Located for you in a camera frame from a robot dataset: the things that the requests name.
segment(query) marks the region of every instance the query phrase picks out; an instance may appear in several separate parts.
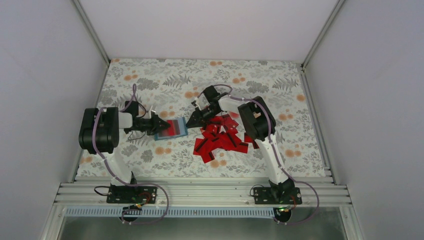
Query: black mounting plate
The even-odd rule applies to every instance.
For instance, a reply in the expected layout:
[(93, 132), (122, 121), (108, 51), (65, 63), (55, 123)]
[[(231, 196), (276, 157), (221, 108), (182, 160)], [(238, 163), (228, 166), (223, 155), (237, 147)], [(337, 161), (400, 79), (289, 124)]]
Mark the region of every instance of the black mounting plate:
[(108, 204), (140, 204), (147, 200), (146, 195), (151, 195), (147, 204), (154, 204), (158, 194), (155, 186), (115, 186), (110, 185), (106, 202)]
[(260, 205), (293, 205), (293, 199), (290, 196), (293, 196), (296, 204), (300, 205), (302, 204), (302, 195), (301, 190), (298, 187), (295, 187), (291, 193), (289, 194), (289, 197), (284, 199), (282, 202), (278, 202), (274, 199), (274, 197), (271, 194), (271, 187), (254, 187), (253, 188), (253, 195), (254, 195), (254, 204), (260, 204)]

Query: floral tablecloth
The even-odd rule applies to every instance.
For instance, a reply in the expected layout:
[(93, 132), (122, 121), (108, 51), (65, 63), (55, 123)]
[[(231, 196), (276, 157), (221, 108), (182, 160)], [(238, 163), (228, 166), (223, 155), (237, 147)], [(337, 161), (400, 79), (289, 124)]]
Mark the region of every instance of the floral tablecloth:
[[(193, 98), (205, 87), (225, 83), (237, 97), (262, 96), (276, 120), (278, 147), (289, 173), (295, 177), (322, 177), (324, 165), (311, 122), (296, 64), (287, 61), (113, 59), (98, 107), (123, 108), (136, 83), (136, 96), (147, 109), (154, 106), (164, 119), (190, 117)], [(230, 113), (236, 120), (239, 116)], [(130, 139), (144, 133), (134, 133)], [(247, 154), (217, 149), (215, 160), (203, 163), (193, 155), (199, 128), (188, 136), (155, 141), (153, 136), (128, 140), (120, 131), (120, 151), (136, 176), (143, 177), (266, 177), (267, 166), (259, 149), (250, 144)], [(108, 176), (98, 156), (84, 151), (77, 176)]]

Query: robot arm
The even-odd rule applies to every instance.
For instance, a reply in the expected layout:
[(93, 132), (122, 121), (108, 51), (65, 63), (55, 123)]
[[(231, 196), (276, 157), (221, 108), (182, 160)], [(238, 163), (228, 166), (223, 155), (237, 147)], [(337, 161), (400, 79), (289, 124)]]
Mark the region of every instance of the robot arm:
[(257, 96), (253, 100), (259, 103), (266, 111), (271, 123), (270, 126), (263, 110), (251, 101), (232, 99), (227, 93), (218, 93), (214, 86), (205, 88), (203, 93), (209, 105), (201, 110), (199, 103), (195, 100), (192, 104), (196, 108), (186, 126), (188, 128), (203, 127), (207, 124), (208, 119), (213, 118), (222, 111), (239, 114), (244, 130), (257, 143), (264, 157), (268, 169), (267, 174), (271, 186), (271, 195), (277, 203), (289, 198), (291, 192), (295, 189), (295, 183), (280, 169), (284, 169), (284, 164), (277, 147), (276, 121), (262, 97)]
[[(125, 164), (121, 153), (114, 151), (119, 143), (119, 129), (123, 129), (125, 133), (141, 131), (146, 132), (147, 135), (154, 135), (171, 125), (162, 120), (152, 109), (149, 110), (149, 118), (139, 117), (139, 103), (136, 101), (126, 101), (125, 105), (128, 107), (122, 112), (118, 111), (117, 107), (108, 107), (106, 111), (100, 113), (95, 143), (99, 152), (106, 157), (112, 172), (123, 182), (135, 184), (134, 175)], [(79, 145), (94, 155), (97, 152), (93, 147), (93, 129), (98, 112), (97, 108), (85, 109), (79, 131)], [(115, 178), (112, 179), (111, 185), (123, 186)]]

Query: red wire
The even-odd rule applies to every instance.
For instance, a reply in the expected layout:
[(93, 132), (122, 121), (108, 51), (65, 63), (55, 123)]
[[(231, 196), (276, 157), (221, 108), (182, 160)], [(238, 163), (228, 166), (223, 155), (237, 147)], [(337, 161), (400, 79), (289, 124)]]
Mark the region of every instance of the red wire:
[(146, 203), (145, 204), (148, 204), (150, 202), (150, 199), (152, 198), (152, 195), (150, 193), (146, 192), (146, 191), (140, 193), (138, 196), (141, 196), (141, 195), (146, 196)]
[(293, 210), (293, 209), (295, 209), (295, 208), (296, 208), (296, 206), (297, 206), (298, 204), (296, 203), (296, 199), (295, 199), (295, 197), (294, 197), (294, 196), (290, 196), (290, 198), (291, 198), (291, 199), (293, 199), (293, 203), (294, 203), (293, 205), (294, 205), (294, 206), (293, 206), (293, 208), (291, 209), (291, 210)]

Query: white wall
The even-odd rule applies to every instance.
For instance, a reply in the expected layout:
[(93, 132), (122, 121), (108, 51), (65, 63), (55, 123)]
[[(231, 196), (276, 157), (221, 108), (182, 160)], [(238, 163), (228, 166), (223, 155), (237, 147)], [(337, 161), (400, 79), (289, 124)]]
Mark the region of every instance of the white wall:
[(306, 67), (368, 240), (424, 239), (424, 2), (348, 0)]
[(70, 0), (0, 2), (0, 239), (38, 239), (105, 64)]
[(80, 0), (110, 58), (303, 62), (337, 0)]

